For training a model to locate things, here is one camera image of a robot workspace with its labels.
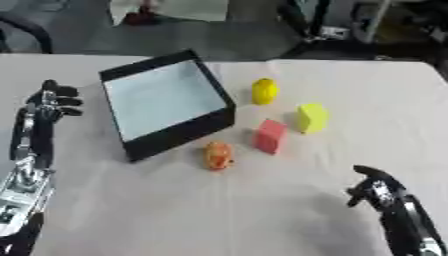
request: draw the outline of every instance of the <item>red cube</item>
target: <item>red cube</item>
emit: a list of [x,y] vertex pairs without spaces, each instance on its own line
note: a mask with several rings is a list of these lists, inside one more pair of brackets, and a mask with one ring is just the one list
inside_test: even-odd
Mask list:
[[284,124],[266,119],[255,133],[254,146],[263,152],[274,155],[285,131]]

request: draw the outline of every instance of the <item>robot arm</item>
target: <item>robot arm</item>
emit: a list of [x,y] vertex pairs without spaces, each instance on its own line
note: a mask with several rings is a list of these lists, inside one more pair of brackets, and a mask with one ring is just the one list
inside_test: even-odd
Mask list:
[[77,96],[75,88],[47,80],[17,113],[9,154],[15,166],[0,186],[0,255],[31,253],[54,192],[54,124],[81,115],[73,108],[82,104]]
[[386,240],[394,256],[445,256],[445,244],[418,199],[389,174],[366,166],[355,166],[366,179],[347,190],[349,207],[362,200],[380,214]]

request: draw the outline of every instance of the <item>yellow cube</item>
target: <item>yellow cube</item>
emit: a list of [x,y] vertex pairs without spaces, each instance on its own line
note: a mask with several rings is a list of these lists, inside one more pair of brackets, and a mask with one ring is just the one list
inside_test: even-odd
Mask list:
[[297,109],[297,115],[298,128],[301,133],[318,132],[327,126],[328,112],[321,104],[300,105]]
[[274,101],[278,87],[274,80],[263,78],[252,85],[252,101],[257,105],[266,105]]

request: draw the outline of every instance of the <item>open box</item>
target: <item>open box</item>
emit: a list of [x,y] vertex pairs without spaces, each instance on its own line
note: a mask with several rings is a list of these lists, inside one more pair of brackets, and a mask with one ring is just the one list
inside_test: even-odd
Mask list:
[[193,51],[100,72],[130,161],[235,123],[235,103]]

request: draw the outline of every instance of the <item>white tablecloth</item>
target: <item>white tablecloth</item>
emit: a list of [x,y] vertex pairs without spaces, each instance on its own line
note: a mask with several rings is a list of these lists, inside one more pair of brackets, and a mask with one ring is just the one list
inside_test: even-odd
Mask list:
[[[374,210],[345,206],[344,189],[361,180],[354,164],[395,175],[448,238],[448,87],[426,64],[210,63],[238,104],[235,127],[128,164],[96,72],[139,59],[0,57],[2,168],[15,110],[43,79],[81,87],[86,102],[83,117],[58,125],[57,191],[34,255],[389,255]],[[272,105],[250,103],[261,77],[280,86]],[[331,119],[304,136],[293,112],[309,102]],[[250,145],[265,118],[289,127],[276,156]],[[202,168],[201,148],[215,139],[236,153],[221,174]]]

